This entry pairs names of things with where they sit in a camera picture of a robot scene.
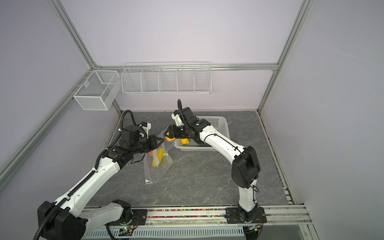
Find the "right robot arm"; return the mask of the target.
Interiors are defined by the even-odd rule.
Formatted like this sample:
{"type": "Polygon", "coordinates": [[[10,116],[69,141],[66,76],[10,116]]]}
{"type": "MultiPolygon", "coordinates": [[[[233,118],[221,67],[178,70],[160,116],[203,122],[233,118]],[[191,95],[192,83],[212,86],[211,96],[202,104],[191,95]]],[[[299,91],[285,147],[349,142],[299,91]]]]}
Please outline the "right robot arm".
{"type": "Polygon", "coordinates": [[[198,118],[189,107],[182,107],[178,99],[178,109],[172,113],[174,125],[167,127],[165,136],[169,139],[193,139],[200,146],[209,145],[222,154],[232,165],[231,177],[239,187],[238,216],[245,223],[266,222],[265,211],[256,198],[256,186],[261,166],[252,146],[244,147],[230,140],[207,120],[198,118]]]}

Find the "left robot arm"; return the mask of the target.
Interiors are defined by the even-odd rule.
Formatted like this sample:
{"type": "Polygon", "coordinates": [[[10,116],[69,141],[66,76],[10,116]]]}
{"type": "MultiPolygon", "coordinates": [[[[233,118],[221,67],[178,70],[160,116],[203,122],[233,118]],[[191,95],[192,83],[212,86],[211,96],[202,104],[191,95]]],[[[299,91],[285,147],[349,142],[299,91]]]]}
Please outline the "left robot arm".
{"type": "Polygon", "coordinates": [[[52,203],[45,201],[40,205],[35,240],[41,237],[47,240],[80,240],[88,232],[112,222],[132,223],[135,216],[131,204],[122,200],[114,200],[107,206],[83,213],[89,200],[135,155],[145,155],[164,142],[164,139],[149,134],[150,123],[133,122],[125,126],[126,114],[132,115],[133,112],[126,110],[122,113],[117,138],[98,155],[90,172],[52,203]]]}

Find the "yellow lemon front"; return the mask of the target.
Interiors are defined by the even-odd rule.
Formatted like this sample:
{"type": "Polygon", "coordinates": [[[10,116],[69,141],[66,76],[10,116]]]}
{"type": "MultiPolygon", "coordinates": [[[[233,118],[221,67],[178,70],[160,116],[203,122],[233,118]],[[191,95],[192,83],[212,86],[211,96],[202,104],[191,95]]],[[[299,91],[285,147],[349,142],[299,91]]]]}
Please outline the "yellow lemon front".
{"type": "Polygon", "coordinates": [[[189,139],[181,139],[181,143],[182,143],[183,145],[187,145],[187,144],[190,143],[190,140],[189,140],[189,139]]]}

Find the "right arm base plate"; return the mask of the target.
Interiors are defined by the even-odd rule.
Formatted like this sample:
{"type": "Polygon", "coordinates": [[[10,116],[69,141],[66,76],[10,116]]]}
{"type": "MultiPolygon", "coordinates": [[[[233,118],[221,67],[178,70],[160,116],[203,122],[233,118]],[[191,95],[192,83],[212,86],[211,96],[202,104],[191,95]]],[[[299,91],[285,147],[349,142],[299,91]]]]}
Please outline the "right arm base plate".
{"type": "Polygon", "coordinates": [[[264,224],[267,222],[264,208],[258,205],[250,212],[245,211],[240,206],[226,208],[225,211],[228,224],[264,224]]]}

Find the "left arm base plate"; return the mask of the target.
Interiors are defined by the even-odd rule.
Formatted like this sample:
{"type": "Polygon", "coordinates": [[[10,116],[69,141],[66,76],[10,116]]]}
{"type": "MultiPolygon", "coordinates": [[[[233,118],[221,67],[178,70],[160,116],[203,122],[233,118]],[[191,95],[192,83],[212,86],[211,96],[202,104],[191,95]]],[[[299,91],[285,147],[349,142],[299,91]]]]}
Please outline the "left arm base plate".
{"type": "Polygon", "coordinates": [[[144,226],[148,215],[147,209],[124,210],[119,224],[122,226],[144,226]]]}

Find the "clear zip top bag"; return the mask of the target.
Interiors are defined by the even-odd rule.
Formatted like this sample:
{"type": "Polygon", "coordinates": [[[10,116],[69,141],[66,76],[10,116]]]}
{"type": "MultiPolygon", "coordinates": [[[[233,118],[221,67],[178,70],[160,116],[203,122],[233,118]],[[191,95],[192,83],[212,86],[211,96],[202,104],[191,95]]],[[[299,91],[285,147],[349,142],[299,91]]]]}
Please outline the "clear zip top bag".
{"type": "Polygon", "coordinates": [[[146,185],[159,182],[173,164],[173,159],[169,151],[174,147],[175,143],[167,140],[165,130],[163,130],[158,137],[163,138],[164,142],[159,148],[146,154],[144,158],[146,185]]]}

